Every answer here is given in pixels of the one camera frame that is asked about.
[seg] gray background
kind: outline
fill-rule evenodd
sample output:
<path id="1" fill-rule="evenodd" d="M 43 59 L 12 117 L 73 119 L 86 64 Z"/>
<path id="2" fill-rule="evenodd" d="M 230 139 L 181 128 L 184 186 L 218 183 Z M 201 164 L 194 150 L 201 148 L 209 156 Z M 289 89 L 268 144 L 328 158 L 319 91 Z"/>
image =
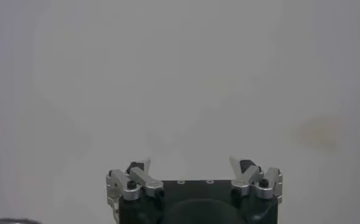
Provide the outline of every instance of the gray background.
<path id="1" fill-rule="evenodd" d="M 0 217 L 113 223 L 105 173 L 281 168 L 281 223 L 360 223 L 360 1 L 0 0 Z"/>

